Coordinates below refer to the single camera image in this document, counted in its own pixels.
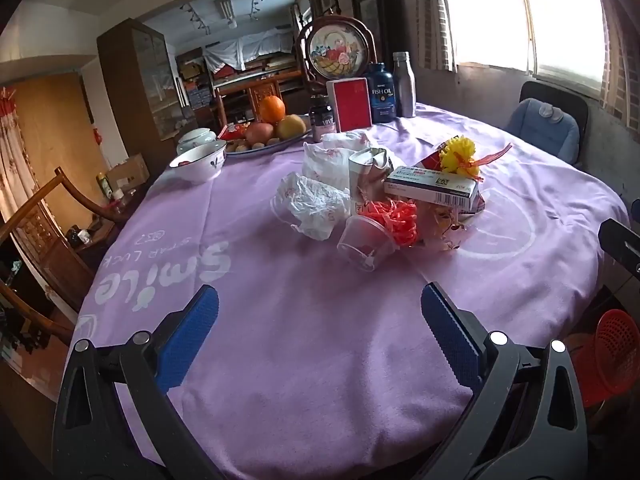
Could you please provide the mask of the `white medicine box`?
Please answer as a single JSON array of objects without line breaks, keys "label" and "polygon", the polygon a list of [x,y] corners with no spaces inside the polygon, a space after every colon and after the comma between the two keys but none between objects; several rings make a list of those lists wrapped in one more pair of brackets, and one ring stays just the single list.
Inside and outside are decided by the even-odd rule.
[{"label": "white medicine box", "polygon": [[471,210],[478,195],[475,180],[421,167],[398,167],[384,180],[384,191],[409,200],[417,200]]}]

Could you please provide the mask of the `red plastic ribbon bundle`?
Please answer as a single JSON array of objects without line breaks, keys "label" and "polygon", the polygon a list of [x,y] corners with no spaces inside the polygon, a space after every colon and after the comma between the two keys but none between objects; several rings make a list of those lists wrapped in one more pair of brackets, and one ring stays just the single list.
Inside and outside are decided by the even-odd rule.
[{"label": "red plastic ribbon bundle", "polygon": [[418,241],[418,207],[412,200],[376,200],[358,207],[358,214],[378,222],[398,247]]}]

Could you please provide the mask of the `purple tablecloth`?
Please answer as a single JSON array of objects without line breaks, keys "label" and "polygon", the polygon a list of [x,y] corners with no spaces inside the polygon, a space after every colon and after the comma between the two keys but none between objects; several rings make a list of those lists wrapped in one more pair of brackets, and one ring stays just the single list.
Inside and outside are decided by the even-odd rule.
[{"label": "purple tablecloth", "polygon": [[469,401],[420,312],[437,282],[488,330],[544,346],[597,291],[603,221],[627,220],[597,178],[506,132],[420,105],[369,138],[413,165],[452,136],[477,154],[486,207],[458,249],[413,247],[366,272],[335,240],[272,206],[301,148],[227,162],[190,185],[163,174],[103,259],[74,336],[123,344],[203,286],[220,312],[180,387],[178,414],[231,479],[345,479],[439,441]]}]

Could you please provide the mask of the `white floral bowl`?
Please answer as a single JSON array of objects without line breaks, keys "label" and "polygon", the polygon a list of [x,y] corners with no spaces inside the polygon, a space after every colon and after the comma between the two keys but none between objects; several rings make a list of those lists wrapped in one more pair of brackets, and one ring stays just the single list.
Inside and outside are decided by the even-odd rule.
[{"label": "white floral bowl", "polygon": [[226,161],[227,142],[216,140],[191,148],[170,164],[171,174],[191,184],[202,184],[220,174]]}]

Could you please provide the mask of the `black chair with blue cushion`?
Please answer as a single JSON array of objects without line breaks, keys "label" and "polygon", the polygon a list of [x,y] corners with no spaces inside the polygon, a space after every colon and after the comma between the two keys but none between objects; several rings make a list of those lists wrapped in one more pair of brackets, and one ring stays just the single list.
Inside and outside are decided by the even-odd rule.
[{"label": "black chair with blue cushion", "polygon": [[578,163],[589,120],[586,101],[575,93],[526,81],[506,132],[571,165]]}]

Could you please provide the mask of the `dark supplement jar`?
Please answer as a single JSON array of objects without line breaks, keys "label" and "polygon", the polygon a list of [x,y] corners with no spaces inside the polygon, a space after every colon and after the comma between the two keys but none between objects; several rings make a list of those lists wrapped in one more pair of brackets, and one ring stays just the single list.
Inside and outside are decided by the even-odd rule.
[{"label": "dark supplement jar", "polygon": [[314,142],[321,142],[326,134],[337,133],[333,108],[327,96],[312,96],[309,120]]}]

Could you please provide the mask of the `clear plastic cup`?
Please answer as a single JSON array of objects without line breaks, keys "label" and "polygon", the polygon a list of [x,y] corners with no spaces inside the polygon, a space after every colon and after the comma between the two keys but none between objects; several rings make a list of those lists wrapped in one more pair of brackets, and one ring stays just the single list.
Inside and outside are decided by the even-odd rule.
[{"label": "clear plastic cup", "polygon": [[398,251],[398,246],[390,233],[378,222],[355,214],[346,220],[336,249],[358,269],[373,272]]}]

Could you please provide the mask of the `yellow foam net flower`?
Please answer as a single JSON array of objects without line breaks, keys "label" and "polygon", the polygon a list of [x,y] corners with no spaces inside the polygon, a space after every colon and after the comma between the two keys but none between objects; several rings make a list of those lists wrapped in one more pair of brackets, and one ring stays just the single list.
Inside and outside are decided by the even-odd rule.
[{"label": "yellow foam net flower", "polygon": [[454,136],[439,148],[439,170],[445,174],[456,174],[476,182],[482,182],[483,176],[480,168],[500,159],[511,148],[512,144],[508,143],[498,152],[476,158],[475,143],[466,136]]}]

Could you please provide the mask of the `wooden glass cabinet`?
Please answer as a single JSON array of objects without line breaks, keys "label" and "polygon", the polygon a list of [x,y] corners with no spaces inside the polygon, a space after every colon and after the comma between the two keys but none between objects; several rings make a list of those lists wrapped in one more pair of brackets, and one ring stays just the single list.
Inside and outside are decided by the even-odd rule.
[{"label": "wooden glass cabinet", "polygon": [[198,126],[171,70],[165,37],[128,18],[96,45],[122,143],[156,179],[177,156],[178,140]]}]

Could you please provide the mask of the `red white snack wrapper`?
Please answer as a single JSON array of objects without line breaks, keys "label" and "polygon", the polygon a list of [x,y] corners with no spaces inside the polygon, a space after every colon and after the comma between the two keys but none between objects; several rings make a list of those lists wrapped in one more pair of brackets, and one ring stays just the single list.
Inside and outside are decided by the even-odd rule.
[{"label": "red white snack wrapper", "polygon": [[[442,142],[441,144],[437,145],[436,148],[434,148],[434,150],[431,152],[431,154],[428,154],[426,157],[424,157],[424,159],[421,159],[420,162],[417,162],[416,167],[420,167],[421,169],[428,169],[428,170],[441,172],[439,170],[438,151],[439,151],[439,148],[442,146],[442,144],[445,142]],[[461,222],[463,222],[483,212],[485,210],[485,207],[486,207],[486,200],[482,196],[480,189],[477,188],[474,200],[472,201],[472,205],[469,207],[459,207],[456,210],[456,213],[458,215],[458,219]]]}]

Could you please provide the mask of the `cardboard box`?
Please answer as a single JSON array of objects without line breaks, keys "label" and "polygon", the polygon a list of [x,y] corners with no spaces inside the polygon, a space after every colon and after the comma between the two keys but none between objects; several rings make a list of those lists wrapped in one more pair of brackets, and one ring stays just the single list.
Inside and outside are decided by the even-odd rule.
[{"label": "cardboard box", "polygon": [[122,192],[138,188],[145,184],[149,177],[149,169],[141,154],[129,157],[106,173],[107,181],[112,190],[122,190]]}]

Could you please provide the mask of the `red box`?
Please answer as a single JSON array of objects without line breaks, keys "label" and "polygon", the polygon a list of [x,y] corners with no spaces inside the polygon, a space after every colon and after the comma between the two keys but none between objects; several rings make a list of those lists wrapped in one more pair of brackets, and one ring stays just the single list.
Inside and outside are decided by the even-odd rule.
[{"label": "red box", "polygon": [[330,80],[326,83],[326,91],[338,131],[347,132],[372,126],[366,78]]}]

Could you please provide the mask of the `red plastic waste basket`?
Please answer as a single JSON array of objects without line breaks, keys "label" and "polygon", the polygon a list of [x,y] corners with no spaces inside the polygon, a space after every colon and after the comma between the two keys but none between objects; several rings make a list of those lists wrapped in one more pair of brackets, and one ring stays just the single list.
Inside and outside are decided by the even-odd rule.
[{"label": "red plastic waste basket", "polygon": [[639,378],[636,322],[623,310],[608,310],[572,361],[584,408],[627,392]]}]

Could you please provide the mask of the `red apple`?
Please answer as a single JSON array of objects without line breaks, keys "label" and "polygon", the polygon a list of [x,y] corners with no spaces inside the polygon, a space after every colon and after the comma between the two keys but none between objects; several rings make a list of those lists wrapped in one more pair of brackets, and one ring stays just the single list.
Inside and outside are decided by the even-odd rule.
[{"label": "red apple", "polygon": [[252,122],[244,132],[245,140],[250,146],[266,145],[273,137],[273,125],[268,122]]}]

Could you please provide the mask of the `white floral plastic bag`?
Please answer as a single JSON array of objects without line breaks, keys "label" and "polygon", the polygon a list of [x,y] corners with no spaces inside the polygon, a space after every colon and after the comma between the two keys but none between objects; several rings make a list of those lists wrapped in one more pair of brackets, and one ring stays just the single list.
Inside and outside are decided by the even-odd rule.
[{"label": "white floral plastic bag", "polygon": [[364,130],[327,133],[320,142],[305,142],[302,175],[346,191],[349,189],[349,157],[370,146]]}]

